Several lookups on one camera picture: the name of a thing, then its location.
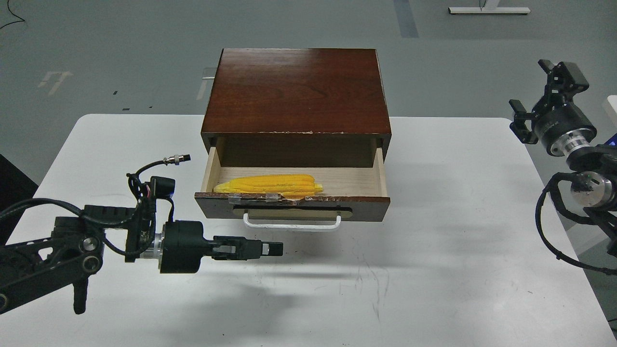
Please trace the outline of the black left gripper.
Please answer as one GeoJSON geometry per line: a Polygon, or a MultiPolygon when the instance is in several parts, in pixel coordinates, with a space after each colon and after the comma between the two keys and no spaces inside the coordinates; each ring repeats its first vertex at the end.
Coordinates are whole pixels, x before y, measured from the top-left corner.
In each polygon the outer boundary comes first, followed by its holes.
{"type": "Polygon", "coordinates": [[[203,237],[199,221],[177,220],[164,225],[161,244],[161,274],[195,274],[201,259],[211,256],[216,261],[248,261],[261,257],[282,256],[282,242],[249,240],[246,237],[214,236],[219,246],[213,247],[203,237]]]}

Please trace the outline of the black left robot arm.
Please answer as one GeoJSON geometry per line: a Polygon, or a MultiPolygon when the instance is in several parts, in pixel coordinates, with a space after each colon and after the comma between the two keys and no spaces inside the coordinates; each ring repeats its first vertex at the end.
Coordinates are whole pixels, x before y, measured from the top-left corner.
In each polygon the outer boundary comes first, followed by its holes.
{"type": "Polygon", "coordinates": [[[62,200],[32,198],[15,203],[1,213],[2,219],[28,208],[52,204],[69,212],[57,217],[45,239],[1,247],[1,312],[5,313],[65,286],[74,288],[73,310],[86,310],[88,279],[102,267],[105,248],[123,255],[126,262],[153,258],[163,274],[194,274],[205,256],[216,261],[247,261],[283,255],[282,242],[245,237],[203,237],[201,222],[174,220],[173,211],[156,232],[156,202],[172,202],[173,179],[152,176],[141,182],[140,174],[157,165],[179,165],[190,155],[174,155],[128,173],[135,207],[91,206],[79,208],[62,200]]]}

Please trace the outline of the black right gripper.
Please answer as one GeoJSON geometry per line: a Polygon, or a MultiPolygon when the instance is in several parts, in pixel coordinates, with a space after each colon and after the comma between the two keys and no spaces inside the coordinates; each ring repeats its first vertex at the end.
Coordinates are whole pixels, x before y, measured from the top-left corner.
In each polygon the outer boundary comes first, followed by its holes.
{"type": "Polygon", "coordinates": [[[577,93],[588,90],[588,80],[574,62],[553,64],[540,59],[538,65],[547,74],[544,95],[535,112],[527,112],[520,100],[509,100],[513,110],[511,131],[522,144],[539,141],[554,157],[569,157],[577,149],[590,147],[597,129],[573,103],[577,93]]]}

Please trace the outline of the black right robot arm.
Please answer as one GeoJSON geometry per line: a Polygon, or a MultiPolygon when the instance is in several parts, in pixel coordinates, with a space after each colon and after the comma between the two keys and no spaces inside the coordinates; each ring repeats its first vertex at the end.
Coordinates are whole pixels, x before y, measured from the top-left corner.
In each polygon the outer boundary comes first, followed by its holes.
{"type": "Polygon", "coordinates": [[[513,110],[510,129],[521,143],[541,143],[548,155],[565,158],[574,174],[571,195],[586,216],[564,207],[561,215],[578,224],[599,226],[610,239],[608,254],[616,255],[616,147],[590,144],[597,130],[573,101],[577,93],[589,88],[578,66],[546,59],[538,65],[547,75],[544,93],[531,111],[519,100],[509,101],[513,110]]]}

